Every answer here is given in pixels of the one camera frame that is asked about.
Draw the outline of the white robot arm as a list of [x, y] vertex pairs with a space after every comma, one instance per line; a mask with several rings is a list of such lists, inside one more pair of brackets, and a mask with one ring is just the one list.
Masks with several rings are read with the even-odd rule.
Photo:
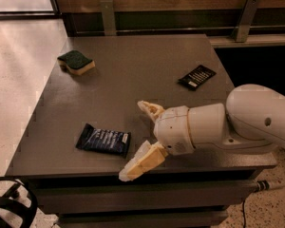
[[155, 143], [144, 142], [119, 173], [133, 181], [169, 155], [215, 147], [233, 154], [266, 154], [285, 149], [285, 96], [262, 85], [234, 88], [225, 104], [163, 108], [146, 101], [139, 109], [154, 123]]

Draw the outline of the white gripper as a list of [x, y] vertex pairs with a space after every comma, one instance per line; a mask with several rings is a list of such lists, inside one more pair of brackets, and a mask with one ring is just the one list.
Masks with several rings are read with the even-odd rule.
[[189, 133], [189, 108], [187, 106], [164, 110], [161, 105], [146, 101], [138, 101], [137, 105], [143, 113], [155, 122], [154, 135], [158, 142], [151, 144], [149, 141], [145, 141], [140, 146], [134, 157], [119, 173], [121, 181], [133, 181], [156, 168], [165, 161], [168, 153], [185, 155], [192, 154], [195, 151]]

